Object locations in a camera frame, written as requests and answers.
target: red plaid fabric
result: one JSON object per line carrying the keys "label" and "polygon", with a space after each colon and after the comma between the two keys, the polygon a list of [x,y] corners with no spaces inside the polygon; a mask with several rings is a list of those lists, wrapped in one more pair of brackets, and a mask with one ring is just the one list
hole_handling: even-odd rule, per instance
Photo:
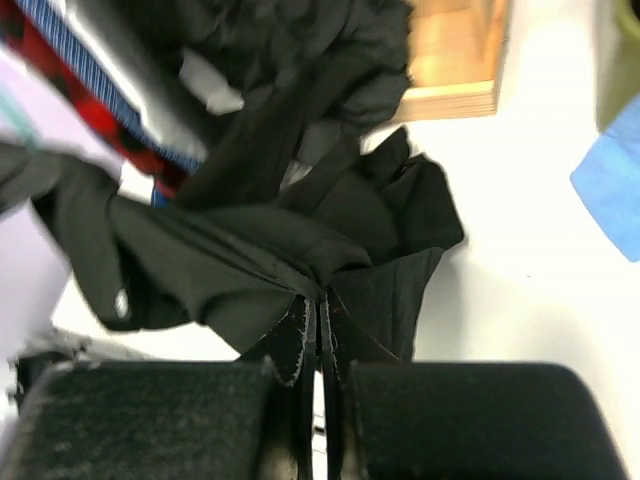
{"label": "red plaid fabric", "polygon": [[28,60],[69,100],[80,117],[108,145],[141,172],[152,175],[163,195],[173,197],[187,173],[140,143],[120,125],[49,47],[12,0],[0,0],[0,34],[9,48]]}

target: light purple cloth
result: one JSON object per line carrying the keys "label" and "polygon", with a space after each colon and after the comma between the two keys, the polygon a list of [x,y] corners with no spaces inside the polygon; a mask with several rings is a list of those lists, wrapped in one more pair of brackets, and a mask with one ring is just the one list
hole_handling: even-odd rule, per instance
{"label": "light purple cloth", "polygon": [[[0,79],[37,130],[38,145],[71,150],[120,177],[122,157],[95,136],[46,81],[2,46]],[[2,117],[0,136],[16,138]],[[68,278],[65,257],[30,204],[0,216],[0,395],[10,382],[5,358],[15,355],[30,335],[50,328],[49,316]],[[2,406],[0,401],[0,422]]]}

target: black jacket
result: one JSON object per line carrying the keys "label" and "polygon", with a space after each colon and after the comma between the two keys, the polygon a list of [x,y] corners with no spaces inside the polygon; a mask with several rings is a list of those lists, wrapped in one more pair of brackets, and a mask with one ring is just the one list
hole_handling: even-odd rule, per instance
{"label": "black jacket", "polygon": [[[411,8],[404,0],[101,3],[122,20],[129,37],[136,38],[149,60],[161,68],[167,86],[177,80],[183,49],[189,49],[211,63],[240,92],[245,113],[255,112],[278,91],[290,87],[307,64],[326,54],[357,48],[373,68],[323,112],[322,118],[306,126],[296,158],[310,165],[328,151],[341,132],[362,135],[390,120],[409,87],[406,69]],[[177,98],[186,91],[174,93]],[[235,117],[225,115],[210,124],[227,126]],[[207,143],[215,145],[217,136],[209,140]]]}
{"label": "black jacket", "polygon": [[279,191],[305,125],[371,68],[357,49],[325,56],[245,116],[163,209],[118,196],[73,156],[1,145],[0,209],[32,199],[109,329],[195,321],[244,352],[296,295],[319,301],[331,285],[408,360],[424,287],[463,239],[440,167],[410,157],[404,130],[363,156],[342,136]]}

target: blue towel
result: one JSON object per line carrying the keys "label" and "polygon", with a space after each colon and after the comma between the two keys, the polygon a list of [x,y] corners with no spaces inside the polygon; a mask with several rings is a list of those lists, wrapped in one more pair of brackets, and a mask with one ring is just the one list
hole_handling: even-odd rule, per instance
{"label": "blue towel", "polygon": [[640,95],[598,138],[571,183],[609,240],[629,261],[640,260]]}

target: wooden box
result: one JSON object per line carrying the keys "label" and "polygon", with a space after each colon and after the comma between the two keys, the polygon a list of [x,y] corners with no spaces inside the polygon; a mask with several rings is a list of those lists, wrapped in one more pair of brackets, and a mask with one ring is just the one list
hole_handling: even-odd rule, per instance
{"label": "wooden box", "polygon": [[410,1],[413,86],[395,120],[495,113],[509,0]]}

